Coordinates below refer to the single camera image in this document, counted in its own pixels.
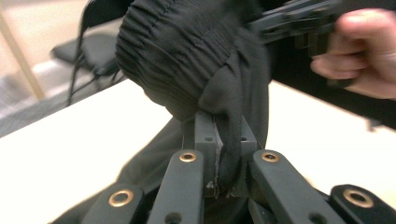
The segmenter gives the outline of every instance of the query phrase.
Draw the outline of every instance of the brass grommet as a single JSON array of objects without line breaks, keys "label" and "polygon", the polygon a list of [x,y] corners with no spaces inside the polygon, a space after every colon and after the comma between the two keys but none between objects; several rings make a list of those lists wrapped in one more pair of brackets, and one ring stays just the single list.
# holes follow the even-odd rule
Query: brass grommet
[{"label": "brass grommet", "polygon": [[262,153],[262,159],[269,162],[276,162],[279,161],[279,157],[271,152],[264,152]]},{"label": "brass grommet", "polygon": [[371,199],[370,196],[359,190],[346,189],[344,190],[344,197],[350,203],[353,203],[359,207],[370,208],[374,206],[373,199]]},{"label": "brass grommet", "polygon": [[[122,194],[126,195],[126,198],[123,200],[117,200],[116,198]],[[113,207],[123,207],[124,205],[130,203],[133,198],[134,193],[131,190],[121,189],[110,196],[108,203]]]},{"label": "brass grommet", "polygon": [[184,162],[192,162],[197,159],[197,155],[195,155],[195,153],[192,153],[192,152],[184,152],[180,155],[179,158],[181,161],[184,161]]}]

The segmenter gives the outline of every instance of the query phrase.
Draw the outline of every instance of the white tabletop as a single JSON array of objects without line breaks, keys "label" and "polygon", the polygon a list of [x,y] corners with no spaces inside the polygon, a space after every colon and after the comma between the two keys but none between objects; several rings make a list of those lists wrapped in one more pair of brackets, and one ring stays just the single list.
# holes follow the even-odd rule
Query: white tabletop
[{"label": "white tabletop", "polygon": [[[105,188],[171,118],[126,80],[0,139],[0,223],[48,223]],[[396,132],[279,83],[270,85],[267,148],[322,191],[371,190],[396,207]]]}]

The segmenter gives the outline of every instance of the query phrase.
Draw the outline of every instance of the chair leg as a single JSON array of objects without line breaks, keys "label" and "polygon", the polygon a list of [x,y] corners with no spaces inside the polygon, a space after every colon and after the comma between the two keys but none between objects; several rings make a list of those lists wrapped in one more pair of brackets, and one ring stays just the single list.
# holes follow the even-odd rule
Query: chair leg
[{"label": "chair leg", "polygon": [[67,97],[67,106],[70,106],[72,104],[72,96],[74,94],[74,86],[76,83],[78,69],[79,69],[79,64],[77,63],[73,69],[72,82],[70,83],[69,95]]},{"label": "chair leg", "polygon": [[99,78],[95,77],[93,80],[95,80],[95,86],[96,86],[96,90],[100,91],[102,89],[102,85],[99,82]]},{"label": "chair leg", "polygon": [[119,72],[116,72],[114,75],[113,75],[113,78],[111,78],[111,85],[113,85],[115,82],[114,82],[114,80],[116,80],[116,76],[117,76],[117,74],[118,74]]}]

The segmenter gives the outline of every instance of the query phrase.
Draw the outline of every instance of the hand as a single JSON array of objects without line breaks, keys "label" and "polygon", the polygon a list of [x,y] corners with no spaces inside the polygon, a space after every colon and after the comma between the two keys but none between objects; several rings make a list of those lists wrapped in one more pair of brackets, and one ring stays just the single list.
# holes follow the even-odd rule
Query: hand
[{"label": "hand", "polygon": [[311,69],[329,79],[354,78],[346,89],[374,98],[396,98],[396,15],[362,9],[341,16],[326,54]]}]

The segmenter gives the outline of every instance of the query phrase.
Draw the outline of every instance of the wrinkled fabric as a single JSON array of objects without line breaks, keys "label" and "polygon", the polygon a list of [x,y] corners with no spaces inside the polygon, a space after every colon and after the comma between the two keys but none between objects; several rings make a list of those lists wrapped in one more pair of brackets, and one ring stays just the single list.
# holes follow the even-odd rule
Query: wrinkled fabric
[{"label": "wrinkled fabric", "polygon": [[[247,2],[135,1],[117,45],[124,75],[176,119],[189,119],[198,109],[216,116],[224,145],[215,180],[221,191],[230,188],[238,168],[243,110],[263,114],[256,131],[265,143],[268,112],[259,102],[244,108],[244,101],[251,99],[243,93],[242,79],[260,83],[250,86],[249,94],[265,104],[269,74],[264,47],[242,27],[257,15]],[[249,61],[251,54],[259,63]]]}]

